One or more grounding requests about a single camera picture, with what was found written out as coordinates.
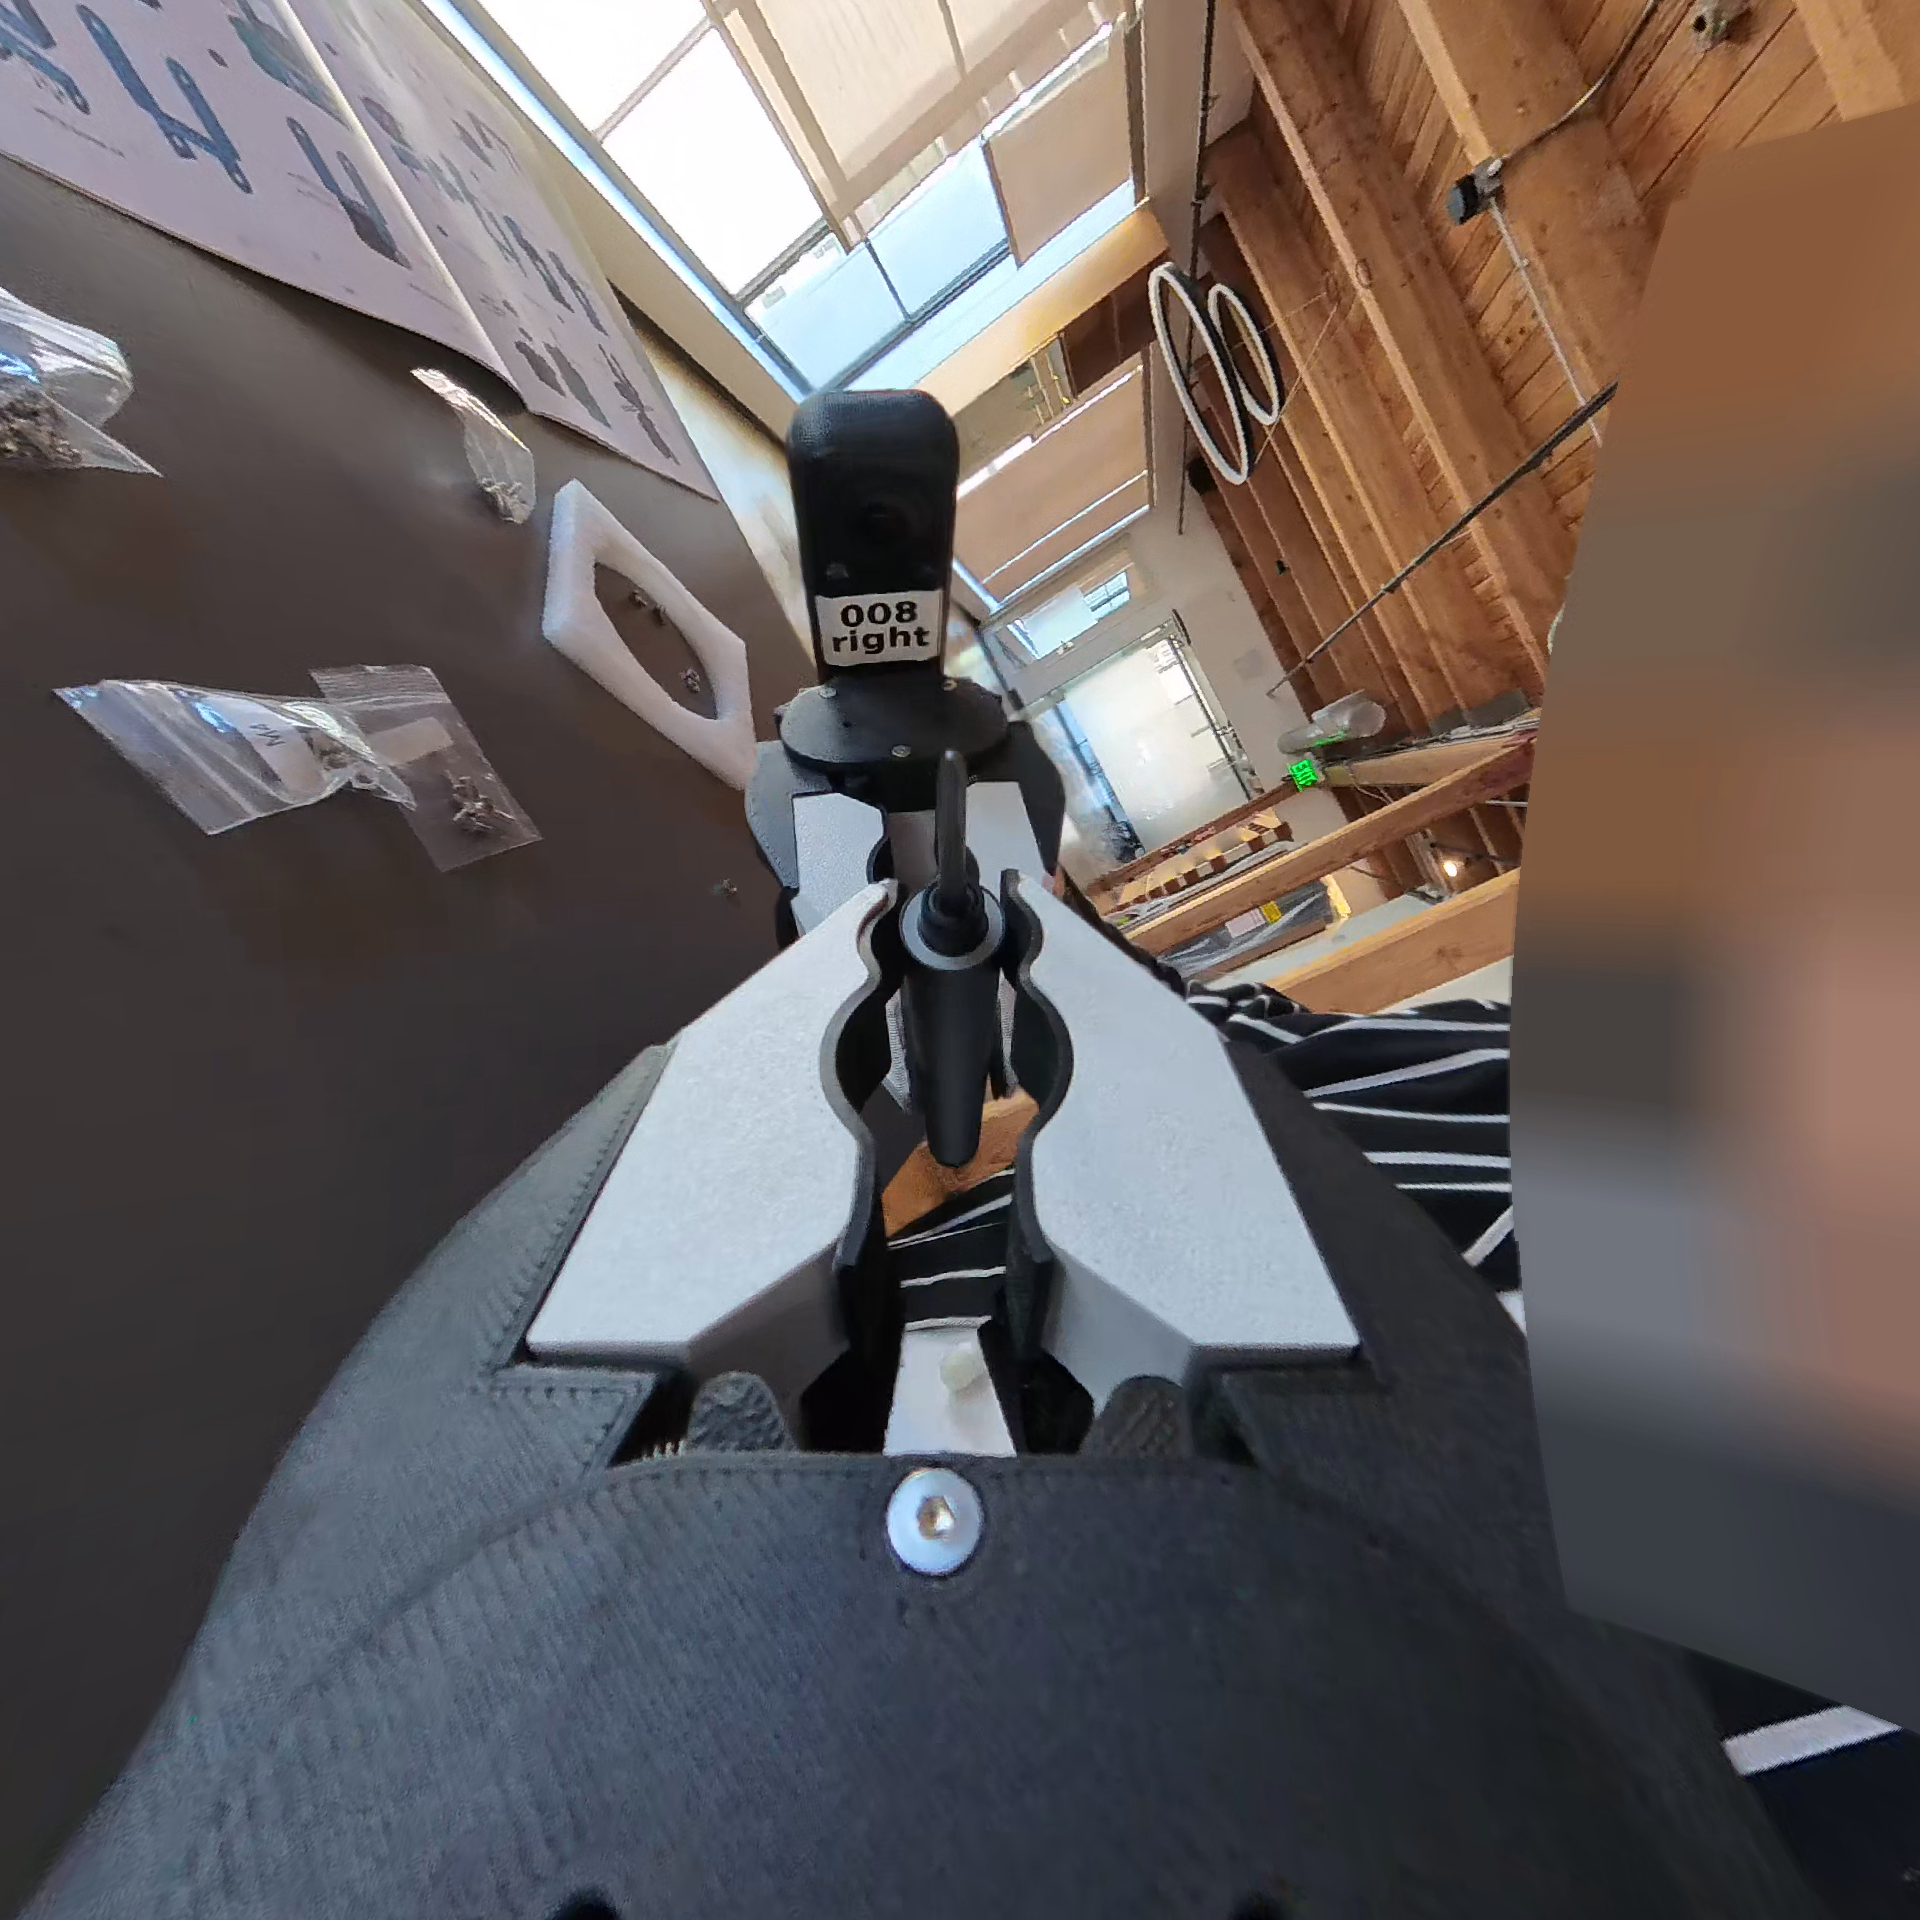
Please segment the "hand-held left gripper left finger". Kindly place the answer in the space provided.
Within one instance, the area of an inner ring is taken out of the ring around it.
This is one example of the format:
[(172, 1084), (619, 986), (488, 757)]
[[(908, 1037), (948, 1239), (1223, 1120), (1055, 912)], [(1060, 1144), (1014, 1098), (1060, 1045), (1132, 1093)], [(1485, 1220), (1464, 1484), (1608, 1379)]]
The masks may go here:
[(553, 1362), (824, 1370), (873, 1144), (836, 1045), (879, 986), (869, 882), (687, 1025), (591, 1200), (526, 1349)]

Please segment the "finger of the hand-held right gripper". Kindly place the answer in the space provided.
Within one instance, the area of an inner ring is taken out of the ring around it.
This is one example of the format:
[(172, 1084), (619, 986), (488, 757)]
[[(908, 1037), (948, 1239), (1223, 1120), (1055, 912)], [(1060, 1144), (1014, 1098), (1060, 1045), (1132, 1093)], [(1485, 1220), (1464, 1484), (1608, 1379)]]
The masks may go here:
[(775, 947), (788, 948), (873, 880), (885, 816), (781, 746), (757, 747), (743, 801), (761, 865), (780, 887)]
[(968, 768), (966, 850), (989, 895), (1006, 873), (1060, 889), (1064, 779), (1036, 731), (1009, 731)]

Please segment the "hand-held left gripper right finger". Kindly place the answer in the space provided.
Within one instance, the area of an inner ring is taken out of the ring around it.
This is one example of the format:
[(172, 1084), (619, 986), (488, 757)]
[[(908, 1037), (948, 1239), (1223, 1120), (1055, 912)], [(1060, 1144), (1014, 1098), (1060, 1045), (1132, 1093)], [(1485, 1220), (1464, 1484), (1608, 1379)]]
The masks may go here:
[(1039, 1104), (1023, 1193), (1069, 1373), (1340, 1362), (1358, 1331), (1220, 1033), (1029, 876), (1009, 876)]

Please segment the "black screwdriver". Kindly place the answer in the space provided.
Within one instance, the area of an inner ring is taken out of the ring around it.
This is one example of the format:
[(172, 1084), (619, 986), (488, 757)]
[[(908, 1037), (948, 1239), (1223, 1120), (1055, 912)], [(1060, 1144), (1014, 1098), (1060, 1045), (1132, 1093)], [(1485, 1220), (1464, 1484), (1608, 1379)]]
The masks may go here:
[(1004, 915), (968, 866), (968, 768), (947, 751), (934, 776), (933, 876), (899, 916), (908, 1067), (925, 1146), (943, 1168), (977, 1152), (1000, 1042)]

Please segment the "glass door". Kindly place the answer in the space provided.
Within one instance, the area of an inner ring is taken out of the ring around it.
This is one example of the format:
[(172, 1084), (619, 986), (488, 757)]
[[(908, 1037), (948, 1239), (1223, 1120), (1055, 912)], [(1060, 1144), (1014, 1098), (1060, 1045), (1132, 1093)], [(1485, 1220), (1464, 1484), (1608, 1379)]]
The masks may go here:
[(1261, 791), (1182, 616), (1000, 617), (988, 660), (1064, 791), (1062, 865), (1091, 884), (1172, 847)]

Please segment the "black white striped shirt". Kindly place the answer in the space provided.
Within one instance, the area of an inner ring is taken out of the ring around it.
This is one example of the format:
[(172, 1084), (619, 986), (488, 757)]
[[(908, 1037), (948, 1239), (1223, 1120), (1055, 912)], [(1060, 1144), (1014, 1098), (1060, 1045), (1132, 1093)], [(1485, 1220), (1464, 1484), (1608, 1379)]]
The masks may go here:
[[(1382, 1016), (1313, 1016), (1251, 983), (1180, 986), (1229, 1041), (1272, 1055), (1296, 1091), (1425, 1212), (1521, 1328), (1520, 1244), (1508, 1157), (1508, 1005), (1439, 999)], [(1012, 1171), (996, 1171), (939, 1208), (911, 1204), (889, 1258), (904, 1323), (980, 1321), (1006, 1266)], [(1843, 1760), (1915, 1759), (1915, 1732), (1700, 1656), (1724, 1749), (1756, 1779)]]

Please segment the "large window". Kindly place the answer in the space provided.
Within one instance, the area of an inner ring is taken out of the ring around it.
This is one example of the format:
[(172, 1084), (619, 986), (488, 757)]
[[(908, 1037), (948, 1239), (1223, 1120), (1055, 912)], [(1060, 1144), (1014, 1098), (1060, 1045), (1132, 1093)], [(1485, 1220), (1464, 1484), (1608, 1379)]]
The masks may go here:
[(428, 10), (788, 394), (917, 385), (1142, 202), (1141, 4)]

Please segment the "white undershirt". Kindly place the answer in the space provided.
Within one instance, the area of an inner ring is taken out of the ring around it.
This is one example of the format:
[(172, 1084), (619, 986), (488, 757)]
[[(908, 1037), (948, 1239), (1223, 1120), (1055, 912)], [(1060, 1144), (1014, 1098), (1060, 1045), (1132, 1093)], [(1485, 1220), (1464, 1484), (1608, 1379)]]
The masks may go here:
[(1012, 1456), (980, 1317), (943, 1317), (903, 1331), (883, 1451), (889, 1456)]

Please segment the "small clear bag of screws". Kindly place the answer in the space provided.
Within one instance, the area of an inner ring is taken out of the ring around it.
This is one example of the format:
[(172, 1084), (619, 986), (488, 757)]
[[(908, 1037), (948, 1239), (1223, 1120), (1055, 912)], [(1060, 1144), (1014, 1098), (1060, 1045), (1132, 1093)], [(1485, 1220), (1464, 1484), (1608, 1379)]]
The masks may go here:
[(528, 523), (536, 509), (535, 453), (455, 378), (436, 368), (414, 368), (414, 379), (435, 394), (460, 424), (477, 495), (502, 522)]

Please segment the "clear bag of nuts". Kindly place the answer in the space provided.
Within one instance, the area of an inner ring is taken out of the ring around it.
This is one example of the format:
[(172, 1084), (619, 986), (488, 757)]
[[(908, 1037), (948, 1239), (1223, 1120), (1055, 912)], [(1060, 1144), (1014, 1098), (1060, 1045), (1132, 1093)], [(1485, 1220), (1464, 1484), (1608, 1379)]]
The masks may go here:
[(156, 679), (57, 700), (206, 834), (359, 791), (416, 810), (411, 787), (339, 707)]

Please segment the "printed instruction manual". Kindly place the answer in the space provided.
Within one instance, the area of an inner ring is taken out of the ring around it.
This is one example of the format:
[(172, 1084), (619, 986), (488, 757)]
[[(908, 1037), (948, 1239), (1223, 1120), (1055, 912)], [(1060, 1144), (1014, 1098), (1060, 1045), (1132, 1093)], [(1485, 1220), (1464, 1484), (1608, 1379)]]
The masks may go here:
[(712, 480), (511, 104), (414, 4), (4, 3), (4, 155)]

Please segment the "white foam frame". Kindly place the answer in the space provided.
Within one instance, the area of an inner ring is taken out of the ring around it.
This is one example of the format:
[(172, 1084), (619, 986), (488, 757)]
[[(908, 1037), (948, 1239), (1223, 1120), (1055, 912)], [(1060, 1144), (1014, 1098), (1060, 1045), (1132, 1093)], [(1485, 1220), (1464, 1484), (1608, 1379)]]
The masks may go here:
[[(633, 656), (597, 597), (597, 570), (616, 573), (662, 612), (695, 655), (712, 715), (685, 708)], [(648, 730), (744, 793), (758, 757), (750, 650), (580, 483), (567, 480), (548, 516), (541, 637)]]

